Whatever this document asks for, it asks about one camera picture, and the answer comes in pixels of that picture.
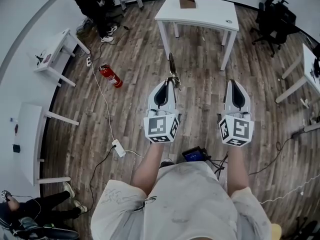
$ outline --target red fire extinguisher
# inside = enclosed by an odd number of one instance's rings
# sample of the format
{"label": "red fire extinguisher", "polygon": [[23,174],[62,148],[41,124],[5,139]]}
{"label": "red fire extinguisher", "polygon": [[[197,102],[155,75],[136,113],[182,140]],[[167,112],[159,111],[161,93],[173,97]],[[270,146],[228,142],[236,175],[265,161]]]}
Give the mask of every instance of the red fire extinguisher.
{"label": "red fire extinguisher", "polygon": [[108,81],[115,86],[115,88],[120,88],[123,84],[122,80],[116,75],[116,73],[111,69],[107,64],[99,67],[99,72],[103,75]]}

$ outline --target white desk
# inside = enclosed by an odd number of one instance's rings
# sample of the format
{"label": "white desk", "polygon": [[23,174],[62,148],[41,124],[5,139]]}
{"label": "white desk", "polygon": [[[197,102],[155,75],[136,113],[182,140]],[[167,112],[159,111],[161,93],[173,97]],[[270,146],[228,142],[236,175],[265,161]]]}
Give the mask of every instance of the white desk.
{"label": "white desk", "polygon": [[239,31],[235,5],[222,0],[195,0],[195,9],[181,9],[179,0],[166,0],[154,19],[157,21],[166,58],[169,60],[170,45],[167,26],[173,22],[175,37],[179,37],[178,25],[192,25],[204,28],[224,30],[221,45],[224,46],[230,33],[226,51],[221,64],[224,71]]}
{"label": "white desk", "polygon": [[20,153],[13,153],[13,155],[25,177],[33,186],[35,184],[66,182],[71,180],[70,177],[39,178],[40,162],[44,162],[40,159],[40,152],[44,122],[46,121],[45,117],[52,117],[52,114],[51,112],[45,112],[41,106],[28,103],[22,103],[19,111],[17,119],[18,131],[14,139],[14,144],[20,145]]}
{"label": "white desk", "polygon": [[303,53],[300,54],[293,64],[283,73],[281,76],[282,79],[285,79],[296,67],[297,65],[303,61],[303,76],[296,81],[288,90],[282,93],[279,97],[275,99],[276,103],[282,102],[289,95],[293,94],[296,90],[298,90],[301,86],[303,86],[306,82],[309,82],[313,86],[313,88],[320,94],[320,77],[312,77],[310,71],[314,71],[314,62],[316,56],[313,52],[303,44]]}
{"label": "white desk", "polygon": [[51,64],[55,61],[58,53],[63,49],[66,51],[69,55],[72,57],[75,57],[75,54],[70,50],[68,47],[64,45],[65,40],[67,39],[67,36],[72,37],[77,44],[85,51],[86,54],[90,54],[90,51],[87,47],[74,35],[70,32],[70,29],[67,28],[66,30],[56,34],[55,36],[48,37],[47,40],[45,40],[43,43],[43,50],[45,50],[45,54],[43,56],[43,61],[38,65],[38,67],[34,70],[34,72],[40,72],[43,70],[48,70],[54,75],[56,75],[59,79],[62,79],[69,85],[75,87],[76,84],[72,81],[70,81],[68,78],[57,72],[51,67]]}

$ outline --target sneaker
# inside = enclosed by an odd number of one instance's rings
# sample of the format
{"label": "sneaker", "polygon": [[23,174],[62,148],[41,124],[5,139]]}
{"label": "sneaker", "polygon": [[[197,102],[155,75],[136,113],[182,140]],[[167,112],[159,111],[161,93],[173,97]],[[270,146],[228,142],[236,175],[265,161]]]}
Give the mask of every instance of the sneaker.
{"label": "sneaker", "polygon": [[72,189],[72,187],[70,186],[70,184],[68,182],[63,182],[62,184],[63,184],[64,191],[68,191],[70,193],[70,197],[74,198],[76,194]]}
{"label": "sneaker", "polygon": [[112,36],[105,36],[104,38],[101,38],[101,43],[110,43],[114,40]]}
{"label": "sneaker", "polygon": [[162,162],[170,162],[170,163],[174,163],[174,162],[172,162],[172,160],[171,160],[170,158],[166,158],[166,159],[164,159]]}
{"label": "sneaker", "polygon": [[77,207],[81,210],[80,214],[84,214],[88,211],[88,208],[86,206],[82,205],[78,200],[74,200],[73,204],[75,205],[75,207]]}
{"label": "sneaker", "polygon": [[107,31],[107,35],[108,36],[112,36],[112,34],[118,29],[117,25],[111,27],[111,30],[110,31]]}

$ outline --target brown box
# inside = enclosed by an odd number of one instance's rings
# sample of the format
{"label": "brown box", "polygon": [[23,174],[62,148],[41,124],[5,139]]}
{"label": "brown box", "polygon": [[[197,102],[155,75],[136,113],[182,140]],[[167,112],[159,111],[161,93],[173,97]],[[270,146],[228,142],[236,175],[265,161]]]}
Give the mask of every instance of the brown box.
{"label": "brown box", "polygon": [[195,0],[179,0],[181,9],[194,9],[196,8]]}

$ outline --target person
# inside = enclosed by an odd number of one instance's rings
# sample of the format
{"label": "person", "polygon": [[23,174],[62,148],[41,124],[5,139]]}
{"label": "person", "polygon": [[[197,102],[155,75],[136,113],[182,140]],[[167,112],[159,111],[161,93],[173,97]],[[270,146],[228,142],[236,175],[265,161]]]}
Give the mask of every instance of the person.
{"label": "person", "polygon": [[118,27],[116,25],[114,27],[108,26],[106,13],[104,9],[99,6],[97,0],[75,0],[75,2],[79,6],[82,14],[92,19],[96,24],[101,42],[112,42],[114,40],[112,34]]}
{"label": "person", "polygon": [[91,219],[94,240],[270,240],[240,147],[229,149],[227,193],[204,161],[161,163],[152,143],[131,184],[109,180]]}
{"label": "person", "polygon": [[61,193],[18,202],[13,196],[8,196],[7,202],[0,203],[0,218],[8,224],[19,223],[19,219],[30,217],[40,226],[45,224],[62,225],[63,221],[76,219],[88,208],[74,200],[75,207],[66,211],[52,210],[68,198],[74,198],[75,192],[67,182],[63,182],[64,191]]}

